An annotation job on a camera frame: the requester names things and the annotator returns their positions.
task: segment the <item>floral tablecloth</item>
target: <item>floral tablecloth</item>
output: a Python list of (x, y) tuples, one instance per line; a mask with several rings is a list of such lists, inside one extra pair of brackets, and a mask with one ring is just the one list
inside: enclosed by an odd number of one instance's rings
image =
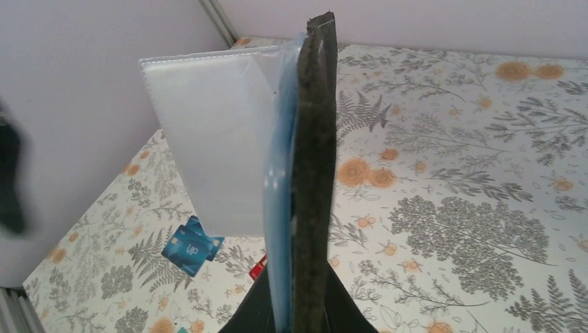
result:
[[(329, 263), (365, 317), (588, 332), (588, 63), (339, 51)], [(47, 332), (217, 332), (263, 239), (226, 239), (190, 278), (160, 253), (192, 214), (159, 130), (26, 280)]]

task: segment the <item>black object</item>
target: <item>black object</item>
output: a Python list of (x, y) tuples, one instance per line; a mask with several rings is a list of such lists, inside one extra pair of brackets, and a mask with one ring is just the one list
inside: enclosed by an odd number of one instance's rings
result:
[(15, 234), (27, 229), (15, 186), (20, 153), (21, 137), (0, 102), (0, 224)]
[[(377, 333), (327, 263), (336, 161), (337, 39), (332, 12), (311, 19), (298, 58), (293, 165), (292, 333)], [(220, 333), (276, 333), (267, 269)]]
[[(322, 317), (322, 328), (313, 333), (361, 332), (377, 333), (361, 314), (335, 271), (325, 263), (327, 288)], [(219, 333), (276, 333), (267, 267), (263, 269), (233, 317)]]

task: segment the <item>red object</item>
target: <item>red object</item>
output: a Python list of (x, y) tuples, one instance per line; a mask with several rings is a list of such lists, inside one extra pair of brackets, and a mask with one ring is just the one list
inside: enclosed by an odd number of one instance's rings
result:
[(253, 268), (251, 268), (251, 271), (249, 271), (249, 276), (254, 281), (257, 279), (257, 277), (259, 276), (259, 274), (261, 274), (261, 271), (266, 266), (266, 263), (267, 262), (268, 262), (268, 260), (266, 259), (266, 256), (264, 255), (263, 258), (261, 258), (261, 260), (259, 260), (257, 262), (257, 264), (255, 264), (255, 266), (253, 266)]

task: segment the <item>white wall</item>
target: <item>white wall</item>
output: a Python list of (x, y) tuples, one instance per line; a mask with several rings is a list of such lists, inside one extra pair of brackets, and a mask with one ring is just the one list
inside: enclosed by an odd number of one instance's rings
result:
[(137, 61), (224, 48), (196, 0), (0, 0), (0, 96), (33, 144), (36, 227), (0, 234), (0, 286), (20, 285), (155, 132)]
[(335, 12), (341, 42), (588, 58), (585, 0), (220, 0), (239, 35), (293, 37)]

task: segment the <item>gray wall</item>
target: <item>gray wall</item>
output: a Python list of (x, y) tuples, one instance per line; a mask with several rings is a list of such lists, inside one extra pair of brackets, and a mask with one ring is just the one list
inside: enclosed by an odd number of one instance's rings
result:
[(28, 134), (35, 230), (0, 230), (20, 285), (157, 128), (137, 61), (224, 49), (197, 0), (0, 0), (0, 96)]
[(588, 59), (586, 0), (218, 1), (242, 36), (293, 37), (332, 10), (340, 42)]

